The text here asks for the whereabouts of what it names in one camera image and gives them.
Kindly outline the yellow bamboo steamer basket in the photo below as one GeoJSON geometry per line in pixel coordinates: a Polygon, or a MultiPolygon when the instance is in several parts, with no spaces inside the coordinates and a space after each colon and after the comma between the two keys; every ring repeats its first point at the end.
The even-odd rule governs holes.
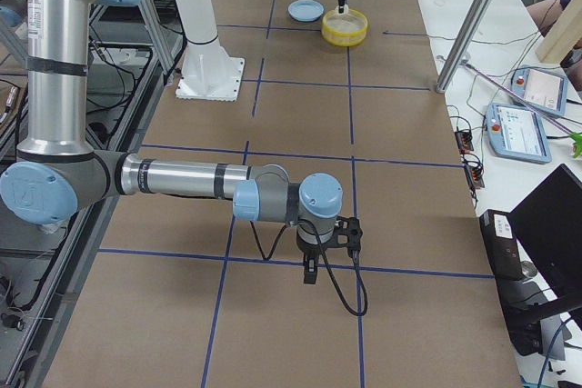
{"type": "Polygon", "coordinates": [[[366,16],[346,5],[342,12],[336,8],[324,14],[321,35],[331,45],[351,47],[366,38],[367,28],[366,16]]]}

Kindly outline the blue teach pendant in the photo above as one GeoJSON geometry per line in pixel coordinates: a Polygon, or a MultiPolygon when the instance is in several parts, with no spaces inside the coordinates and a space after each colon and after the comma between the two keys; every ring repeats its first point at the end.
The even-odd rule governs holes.
{"type": "Polygon", "coordinates": [[[565,114],[567,78],[564,75],[524,65],[513,73],[510,89],[524,101],[548,114],[565,114]]]}
{"type": "Polygon", "coordinates": [[[551,152],[541,117],[522,106],[492,103],[486,112],[487,137],[495,155],[548,164],[551,152]]]}

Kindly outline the near blue teach pendant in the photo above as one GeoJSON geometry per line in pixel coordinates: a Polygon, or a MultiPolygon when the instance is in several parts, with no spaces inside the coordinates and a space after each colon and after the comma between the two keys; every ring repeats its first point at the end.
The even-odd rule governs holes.
{"type": "Polygon", "coordinates": [[[522,106],[492,103],[486,112],[487,137],[495,155],[548,164],[551,152],[541,117],[522,106]]]}

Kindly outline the wooden post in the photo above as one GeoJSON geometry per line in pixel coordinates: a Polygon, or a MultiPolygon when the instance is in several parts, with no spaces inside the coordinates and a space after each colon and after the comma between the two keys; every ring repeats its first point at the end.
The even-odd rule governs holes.
{"type": "Polygon", "coordinates": [[[559,64],[581,39],[581,3],[571,0],[536,50],[545,64],[559,64]]]}

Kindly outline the orange electronics board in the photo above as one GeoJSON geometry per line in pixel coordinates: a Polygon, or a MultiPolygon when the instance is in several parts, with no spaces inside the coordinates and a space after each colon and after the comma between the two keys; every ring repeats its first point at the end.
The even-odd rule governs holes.
{"type": "Polygon", "coordinates": [[[468,186],[471,189],[478,190],[485,187],[483,181],[483,165],[480,162],[465,161],[464,170],[468,186]]]}
{"type": "Polygon", "coordinates": [[[473,134],[470,129],[456,130],[455,139],[459,153],[465,154],[474,151],[473,134]]]}

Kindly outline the near orange electronics board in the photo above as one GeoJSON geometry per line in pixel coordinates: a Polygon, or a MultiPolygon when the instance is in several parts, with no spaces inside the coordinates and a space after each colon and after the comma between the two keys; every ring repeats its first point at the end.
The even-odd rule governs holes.
{"type": "Polygon", "coordinates": [[[478,190],[485,187],[483,181],[483,165],[480,162],[465,161],[464,170],[468,186],[471,189],[478,190]]]}

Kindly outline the black computer box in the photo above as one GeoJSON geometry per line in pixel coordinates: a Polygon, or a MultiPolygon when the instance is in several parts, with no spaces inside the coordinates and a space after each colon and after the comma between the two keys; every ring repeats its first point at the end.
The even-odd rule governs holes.
{"type": "Polygon", "coordinates": [[[526,280],[508,213],[488,209],[479,217],[479,224],[493,275],[508,281],[526,280]]]}

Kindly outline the aluminium frame post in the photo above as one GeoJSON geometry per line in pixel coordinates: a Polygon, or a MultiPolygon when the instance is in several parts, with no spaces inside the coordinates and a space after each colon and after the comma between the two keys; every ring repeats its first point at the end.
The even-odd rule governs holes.
{"type": "Polygon", "coordinates": [[[468,49],[478,25],[480,24],[485,12],[488,9],[492,0],[473,0],[465,20],[460,27],[456,41],[454,42],[447,59],[444,63],[443,69],[436,81],[436,91],[443,94],[461,64],[463,55],[468,49]]]}

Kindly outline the white steamed bun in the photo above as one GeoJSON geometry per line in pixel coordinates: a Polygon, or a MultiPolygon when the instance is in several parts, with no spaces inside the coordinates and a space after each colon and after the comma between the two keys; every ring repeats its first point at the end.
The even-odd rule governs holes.
{"type": "Polygon", "coordinates": [[[340,15],[347,14],[349,12],[349,7],[348,7],[348,5],[338,6],[336,8],[336,12],[340,15]]]}

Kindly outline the light blue plate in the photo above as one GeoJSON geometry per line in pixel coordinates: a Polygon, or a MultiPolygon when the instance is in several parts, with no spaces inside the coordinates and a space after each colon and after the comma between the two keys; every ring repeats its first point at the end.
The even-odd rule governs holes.
{"type": "Polygon", "coordinates": [[[296,0],[289,4],[288,14],[300,23],[313,23],[324,13],[325,8],[316,0],[296,0]]]}

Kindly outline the far blue teach pendant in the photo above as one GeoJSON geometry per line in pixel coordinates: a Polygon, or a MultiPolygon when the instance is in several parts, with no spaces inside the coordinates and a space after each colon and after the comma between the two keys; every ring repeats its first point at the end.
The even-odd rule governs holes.
{"type": "Polygon", "coordinates": [[[524,101],[548,114],[565,114],[567,78],[564,75],[524,65],[513,73],[510,89],[524,101]]]}

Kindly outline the far orange electronics board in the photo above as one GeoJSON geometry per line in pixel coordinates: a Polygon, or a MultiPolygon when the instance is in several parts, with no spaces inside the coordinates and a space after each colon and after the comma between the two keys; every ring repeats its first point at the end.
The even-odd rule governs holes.
{"type": "Polygon", "coordinates": [[[456,130],[455,139],[459,153],[465,154],[474,151],[473,134],[470,129],[456,130]]]}

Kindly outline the black monitor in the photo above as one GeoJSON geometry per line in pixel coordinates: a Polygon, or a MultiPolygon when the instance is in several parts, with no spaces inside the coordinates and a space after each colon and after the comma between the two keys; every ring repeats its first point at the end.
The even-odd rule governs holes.
{"type": "Polygon", "coordinates": [[[508,221],[556,295],[581,290],[581,181],[565,164],[527,195],[508,221]]]}

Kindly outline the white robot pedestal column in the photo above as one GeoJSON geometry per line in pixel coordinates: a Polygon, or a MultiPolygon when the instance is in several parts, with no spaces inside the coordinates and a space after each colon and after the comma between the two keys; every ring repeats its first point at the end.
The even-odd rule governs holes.
{"type": "Polygon", "coordinates": [[[233,102],[245,67],[221,45],[211,0],[176,0],[186,38],[176,96],[233,102]]]}

